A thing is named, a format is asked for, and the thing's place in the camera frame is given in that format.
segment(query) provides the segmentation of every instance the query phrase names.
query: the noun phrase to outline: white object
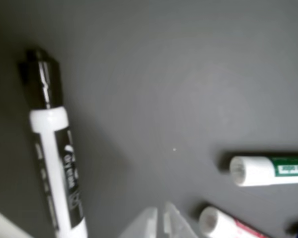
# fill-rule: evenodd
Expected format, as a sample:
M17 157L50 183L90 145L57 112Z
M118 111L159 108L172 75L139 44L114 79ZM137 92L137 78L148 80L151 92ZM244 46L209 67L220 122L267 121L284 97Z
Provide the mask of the white object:
M0 238L33 238L0 213Z
M298 183L298 157L236 156L229 170L238 186Z
M119 236L119 238L156 238L158 209L144 210Z
M203 210L199 225L209 238L268 238L214 207Z
M176 207L167 202L163 215L163 229L169 238L198 238Z
M64 151L68 153L62 157L58 149L61 141L57 141L56 132L65 133L68 136L68 142L71 142L71 132L68 129L69 121L64 107L58 107L46 110L32 110L30 112L30 122L32 131L38 135L39 141L36 141L36 150L39 162L44 162L45 165L41 167L42 180L44 181L47 199L49 203L52 221L56 228L56 237L58 238L86 238L87 230L85 219L81 210L81 203L79 197L77 201L72 201L75 204L69 204L71 196L69 194L70 184L76 183L77 178L70 178L65 172L67 164L64 166L62 160L68 161L68 168L73 169L75 157L73 154L73 147L71 144L65 145ZM71 216L76 216L81 220L79 224L73 227Z
M19 65L37 162L57 238L87 238L58 63L44 50L27 51Z

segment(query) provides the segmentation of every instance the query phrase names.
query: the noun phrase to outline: clear plastic object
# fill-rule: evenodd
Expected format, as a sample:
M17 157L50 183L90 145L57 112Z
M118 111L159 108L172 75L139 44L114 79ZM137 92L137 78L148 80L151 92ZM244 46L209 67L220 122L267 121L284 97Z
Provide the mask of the clear plastic object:
M0 238L33 238L0 213Z
M156 238L158 209L147 208L124 230L119 238Z
M118 238L156 238L158 209L147 208ZM163 214L164 232L169 238L198 238L176 207L167 202Z
M188 222L170 202L165 205L163 219L164 232L169 234L169 238L198 238Z

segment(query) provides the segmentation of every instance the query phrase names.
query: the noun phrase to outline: gray background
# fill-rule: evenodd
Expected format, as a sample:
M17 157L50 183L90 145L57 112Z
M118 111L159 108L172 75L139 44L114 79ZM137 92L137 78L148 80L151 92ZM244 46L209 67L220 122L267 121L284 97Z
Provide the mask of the gray background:
M222 169L298 152L298 0L0 0L0 211L46 238L15 64L33 45L61 64L91 238L168 200L198 234L209 202L287 237L298 185L238 188Z

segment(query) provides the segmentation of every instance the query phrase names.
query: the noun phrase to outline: marker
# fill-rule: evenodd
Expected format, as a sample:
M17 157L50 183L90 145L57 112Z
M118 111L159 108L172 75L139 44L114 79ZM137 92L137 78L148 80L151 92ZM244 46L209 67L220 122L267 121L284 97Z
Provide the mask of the marker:
M37 162L57 238L87 238L73 140L63 107L58 63L41 50L19 65Z
M298 156L236 156L229 170L238 186L298 183Z
M209 238L268 238L212 206L202 211L199 226Z

